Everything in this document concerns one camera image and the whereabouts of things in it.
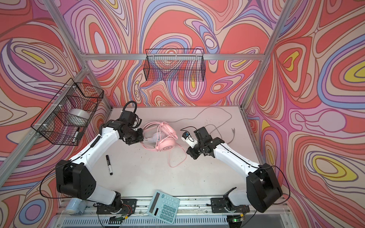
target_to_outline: teal calculator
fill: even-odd
[[[147,214],[166,223],[173,224],[180,200],[166,193],[156,191],[152,197]]]

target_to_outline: psychedelic wallpaper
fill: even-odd
[[[41,0],[0,0],[0,164],[62,85],[79,71],[70,47]],[[78,152],[106,119],[99,106],[78,147],[52,145],[44,138],[23,158],[0,188],[0,227],[46,227],[59,201],[39,195],[39,182],[60,159]],[[55,176],[47,177],[44,194],[56,197]]]
[[[245,107],[299,227],[365,227],[364,54],[365,1],[299,0]]]
[[[145,53],[203,48],[263,53],[281,12],[279,0],[57,2],[84,53]],[[89,61],[112,106],[240,105],[258,61],[206,61],[204,82],[146,82],[144,61]]]

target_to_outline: blue circle pattern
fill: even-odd
[[[37,218],[35,218],[33,220],[29,220],[26,217],[26,212],[33,205],[39,206],[41,208],[41,211],[40,211],[39,215],[37,216]],[[22,224],[24,224],[24,225],[32,225],[32,224],[35,224],[35,223],[37,223],[43,217],[45,211],[46,211],[46,202],[44,200],[37,199],[37,200],[30,201],[20,211],[20,213],[19,213],[19,221]]]

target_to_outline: wire basket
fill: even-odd
[[[104,91],[81,82],[73,82],[69,87],[64,98],[46,120],[34,124],[41,113],[31,127],[52,144],[77,146],[104,96]]]
[[[146,81],[204,81],[203,49],[146,49]]]

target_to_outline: pink headphones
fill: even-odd
[[[155,148],[147,148],[147,146],[141,142],[141,145],[150,151],[169,151],[171,149],[173,149],[175,146],[180,147],[184,153],[185,153],[185,149],[180,146],[178,143],[176,143],[176,140],[178,139],[177,135],[176,135],[176,131],[167,123],[167,122],[157,122],[157,121],[153,121],[153,122],[149,122],[146,123],[142,129],[143,132],[145,133],[148,129],[156,127],[157,126],[157,131],[155,134],[153,134],[153,136],[151,138],[145,138],[145,141],[147,142],[155,142]],[[183,163],[186,160],[186,153],[185,153],[185,159],[180,162],[179,164],[177,164],[176,166],[180,165],[181,163]],[[174,168],[176,166],[171,166],[170,165],[170,154],[169,154],[169,161],[168,164],[171,168]]]

